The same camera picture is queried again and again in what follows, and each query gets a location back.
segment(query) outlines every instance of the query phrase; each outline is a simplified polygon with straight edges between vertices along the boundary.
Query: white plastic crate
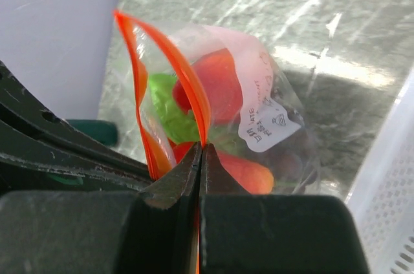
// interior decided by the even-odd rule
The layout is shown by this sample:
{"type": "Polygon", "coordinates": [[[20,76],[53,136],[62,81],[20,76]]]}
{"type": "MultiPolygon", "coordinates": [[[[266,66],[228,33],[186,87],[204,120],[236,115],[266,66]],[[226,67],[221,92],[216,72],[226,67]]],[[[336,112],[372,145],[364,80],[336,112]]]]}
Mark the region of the white plastic crate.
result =
{"type": "Polygon", "coordinates": [[[372,273],[414,273],[414,69],[346,202],[372,273]]]}

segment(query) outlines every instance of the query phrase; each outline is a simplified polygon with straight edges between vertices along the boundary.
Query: transparent plastic bag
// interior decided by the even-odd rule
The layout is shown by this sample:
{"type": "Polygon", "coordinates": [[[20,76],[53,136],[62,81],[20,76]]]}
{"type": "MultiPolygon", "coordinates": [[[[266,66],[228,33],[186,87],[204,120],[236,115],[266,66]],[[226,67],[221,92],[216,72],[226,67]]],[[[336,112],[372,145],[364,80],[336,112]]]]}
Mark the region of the transparent plastic bag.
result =
{"type": "Polygon", "coordinates": [[[251,193],[318,192],[316,144],[301,103],[255,37],[115,17],[131,56],[152,178],[201,141],[215,145],[223,167],[251,193]]]}

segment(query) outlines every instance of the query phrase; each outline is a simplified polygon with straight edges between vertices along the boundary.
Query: gray surface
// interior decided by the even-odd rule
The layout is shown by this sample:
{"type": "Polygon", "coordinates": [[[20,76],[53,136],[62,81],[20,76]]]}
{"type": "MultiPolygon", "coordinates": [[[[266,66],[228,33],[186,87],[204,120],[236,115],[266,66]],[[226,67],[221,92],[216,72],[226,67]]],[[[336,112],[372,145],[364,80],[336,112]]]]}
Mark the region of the gray surface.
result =
{"type": "Polygon", "coordinates": [[[117,0],[0,0],[0,60],[56,115],[96,119],[117,0]]]}
{"type": "MultiPolygon", "coordinates": [[[[221,25],[257,36],[285,71],[320,141],[328,188],[346,194],[411,63],[413,0],[120,0],[142,19],[221,25]]],[[[142,160],[130,89],[108,61],[100,117],[116,121],[120,150],[142,160]]]]}

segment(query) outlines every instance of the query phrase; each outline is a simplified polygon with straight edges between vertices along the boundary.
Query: gray floor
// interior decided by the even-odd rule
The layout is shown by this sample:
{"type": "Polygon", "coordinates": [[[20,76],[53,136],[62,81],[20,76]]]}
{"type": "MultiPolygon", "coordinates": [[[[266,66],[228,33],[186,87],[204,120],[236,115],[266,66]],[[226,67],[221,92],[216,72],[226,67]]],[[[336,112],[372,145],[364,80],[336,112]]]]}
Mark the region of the gray floor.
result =
{"type": "MultiPolygon", "coordinates": [[[[414,58],[413,0],[120,0],[119,7],[142,19],[221,25],[262,40],[318,135],[325,188],[342,196],[414,58]]],[[[145,160],[121,48],[114,32],[100,117],[120,127],[119,151],[145,160]]]]}

